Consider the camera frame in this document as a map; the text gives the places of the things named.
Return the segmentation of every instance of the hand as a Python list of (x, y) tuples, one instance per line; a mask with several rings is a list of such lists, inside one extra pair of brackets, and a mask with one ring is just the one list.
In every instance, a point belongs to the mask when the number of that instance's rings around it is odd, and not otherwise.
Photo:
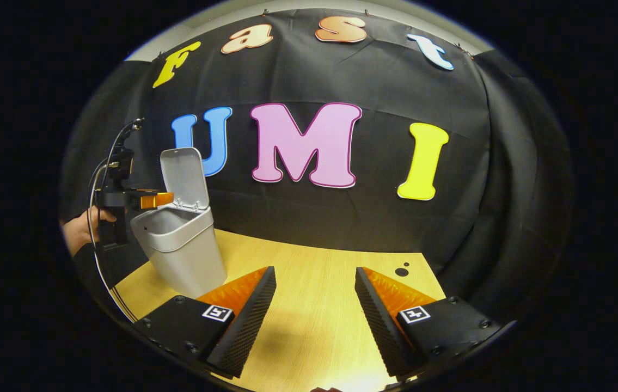
[[(79, 251), (82, 246), (90, 243), (88, 215), (89, 211), (84, 211), (79, 217), (62, 225), (64, 240), (67, 243), (67, 248), (72, 257), (77, 254), (77, 251)], [(115, 222), (116, 220), (116, 218), (106, 210), (100, 210), (100, 218), (108, 222)], [(90, 208), (90, 221), (91, 228), (93, 229), (93, 240), (98, 242), (100, 239), (98, 238), (98, 231), (96, 230), (98, 228), (98, 208), (96, 206)]]

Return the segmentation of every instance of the cable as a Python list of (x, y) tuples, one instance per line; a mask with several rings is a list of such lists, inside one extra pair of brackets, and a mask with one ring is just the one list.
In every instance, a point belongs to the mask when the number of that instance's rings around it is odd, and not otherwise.
[[(93, 238), (93, 226), (90, 223), (90, 221), (91, 221), (90, 209), (93, 206), (93, 196), (94, 196), (94, 193), (95, 193), (95, 184), (96, 184), (96, 182), (98, 180), (98, 175), (105, 168), (106, 168), (105, 164), (103, 164), (103, 165), (99, 164), (99, 166), (96, 167), (96, 170), (94, 171), (93, 175), (91, 176), (90, 184), (93, 184), (93, 185), (91, 186), (91, 190), (90, 190), (89, 208), (87, 208), (87, 223), (89, 225), (90, 240), (91, 240), (91, 243), (93, 244), (93, 249), (94, 249), (93, 256), (95, 258), (95, 265), (96, 265), (96, 268), (98, 270), (98, 275), (100, 276), (100, 280), (103, 282), (103, 285), (105, 286), (105, 290), (107, 290), (110, 293), (110, 290), (108, 290), (108, 285), (107, 285), (107, 283), (105, 283), (105, 278), (103, 278), (103, 273), (102, 273), (102, 271), (100, 269), (100, 263), (98, 261), (98, 254), (95, 251), (96, 245), (95, 245), (95, 239)], [(130, 322), (136, 322), (136, 318), (134, 317), (134, 315), (132, 315), (132, 312), (129, 309), (127, 309), (127, 307), (125, 306), (125, 302), (122, 300), (122, 298), (120, 298), (120, 295), (119, 295), (119, 293), (117, 293), (117, 290), (115, 289), (115, 287), (113, 287), (113, 289), (115, 291), (115, 294), (117, 295), (117, 300), (115, 300), (115, 298), (113, 298), (113, 300), (115, 302), (115, 305), (118, 306), (120, 311), (125, 315), (125, 317), (127, 317), (128, 320), (130, 320)]]
[[(118, 132), (118, 135), (115, 136), (115, 140), (113, 140), (113, 144), (110, 145), (110, 152), (108, 153), (108, 159), (107, 159), (107, 162), (106, 162), (105, 173), (103, 174), (103, 180), (100, 183), (100, 189), (102, 191), (103, 191), (103, 189), (105, 189), (105, 178), (107, 177), (108, 168), (110, 167), (110, 158), (112, 158), (112, 156), (113, 156), (113, 150), (115, 149), (115, 145), (118, 143), (118, 140), (120, 139), (120, 136), (122, 136), (123, 132), (125, 132), (127, 127), (132, 126), (132, 124), (135, 124), (136, 122), (143, 121), (143, 120), (144, 120), (144, 117), (142, 117), (141, 119), (134, 119), (134, 120), (128, 122), (127, 124), (125, 124), (124, 127), (122, 127), (122, 129), (120, 129), (120, 132)], [(100, 209), (98, 209), (97, 218), (98, 218), (98, 222), (100, 222)]]
[[(108, 158), (104, 159), (103, 161), (100, 161), (100, 163), (98, 163), (98, 166), (96, 166), (95, 169), (93, 170), (93, 173), (91, 174), (91, 178), (89, 181), (89, 186), (91, 190), (90, 190), (89, 203), (88, 203), (88, 208), (87, 208), (87, 223), (89, 225), (90, 240), (91, 240), (91, 243), (93, 244), (93, 250), (94, 250), (93, 256), (95, 258), (95, 265), (98, 270), (98, 275), (100, 275), (100, 279), (103, 282), (103, 285), (105, 286), (105, 290), (107, 290), (107, 292), (110, 293), (111, 297), (113, 298), (113, 301), (115, 302), (115, 305), (118, 306), (120, 311), (125, 315), (125, 317), (127, 317), (128, 320), (130, 320), (130, 322), (136, 322), (137, 318), (134, 316), (132, 311), (129, 310), (127, 305), (125, 305), (125, 301), (123, 301), (122, 297), (120, 297), (120, 293), (118, 293), (117, 288), (113, 287), (113, 292), (115, 293), (115, 296), (113, 296), (111, 291), (108, 289), (108, 285), (105, 282), (105, 278), (103, 278), (103, 273), (100, 269), (100, 263), (98, 262), (98, 254), (96, 251), (97, 247), (95, 245), (95, 239), (93, 238), (93, 227), (90, 223), (91, 221), (90, 209), (93, 206), (93, 194), (95, 193), (95, 184), (98, 182), (98, 175), (103, 169), (105, 169), (105, 173), (103, 174), (103, 179), (101, 181), (100, 189), (101, 191), (105, 191), (105, 179), (108, 174), (108, 168), (110, 167), (110, 159), (113, 156), (115, 145), (118, 143), (120, 136), (122, 136), (123, 132), (125, 132), (128, 127), (142, 120), (144, 120), (144, 118), (132, 120), (128, 122), (127, 124), (125, 124), (125, 126), (122, 127), (122, 129), (120, 129), (120, 132), (118, 132), (118, 135), (115, 137), (113, 144), (110, 146), (110, 152), (108, 153)], [(100, 222), (100, 209), (97, 209), (97, 211), (98, 212), (97, 212), (96, 219), (98, 222)]]

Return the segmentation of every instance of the blue letter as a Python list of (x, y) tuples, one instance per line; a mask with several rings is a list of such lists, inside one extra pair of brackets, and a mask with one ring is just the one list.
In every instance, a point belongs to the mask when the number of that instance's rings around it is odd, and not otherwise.
[(427, 57), (431, 62), (439, 65), (446, 70), (454, 69), (454, 66), (447, 60), (443, 59), (442, 56), (438, 53), (444, 53), (444, 50), (441, 47), (433, 44), (431, 40), (414, 34), (409, 34), (408, 38), (410, 38), (411, 40), (415, 40), (415, 42), (418, 43), (418, 46), (420, 46), (420, 51), (423, 52), (425, 57)]
[(197, 122), (194, 114), (181, 116), (171, 122), (171, 128), (176, 134), (176, 148), (192, 147), (192, 126)]
[(203, 118), (210, 123), (210, 157), (202, 161), (205, 176), (217, 174), (227, 163), (227, 119), (231, 107), (215, 107), (205, 112)]
[[(210, 156), (202, 161), (205, 176), (217, 174), (227, 163), (227, 119), (231, 107), (215, 107), (205, 112), (203, 118), (210, 124)], [(192, 126), (197, 122), (194, 114), (181, 116), (171, 122), (176, 134), (176, 148), (192, 147)]]

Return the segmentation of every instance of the table surface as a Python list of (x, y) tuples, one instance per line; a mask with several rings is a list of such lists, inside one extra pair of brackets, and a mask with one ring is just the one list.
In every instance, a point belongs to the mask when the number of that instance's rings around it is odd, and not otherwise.
[[(276, 269), (276, 292), (241, 378), (219, 377), (246, 389), (309, 392), (333, 387), (342, 392), (376, 392), (396, 382), (386, 373), (354, 292), (359, 266), (436, 300), (445, 298), (420, 253), (311, 248), (217, 229), (215, 236), (226, 282), (264, 266)], [(409, 273), (398, 276), (396, 268)], [(115, 287), (138, 319), (179, 294), (149, 261)]]

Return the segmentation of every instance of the letter m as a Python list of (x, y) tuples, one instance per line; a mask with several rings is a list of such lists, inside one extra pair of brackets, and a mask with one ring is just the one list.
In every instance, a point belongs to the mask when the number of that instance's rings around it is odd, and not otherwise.
[(258, 167), (253, 178), (261, 182), (277, 182), (282, 171), (277, 169), (276, 152), (289, 173), (297, 182), (313, 158), (316, 169), (309, 180), (319, 186), (349, 188), (354, 185), (350, 172), (350, 148), (354, 122), (362, 116), (359, 107), (348, 103), (323, 105), (301, 134), (287, 107), (281, 103), (268, 103), (251, 110), (251, 117), (258, 121)]

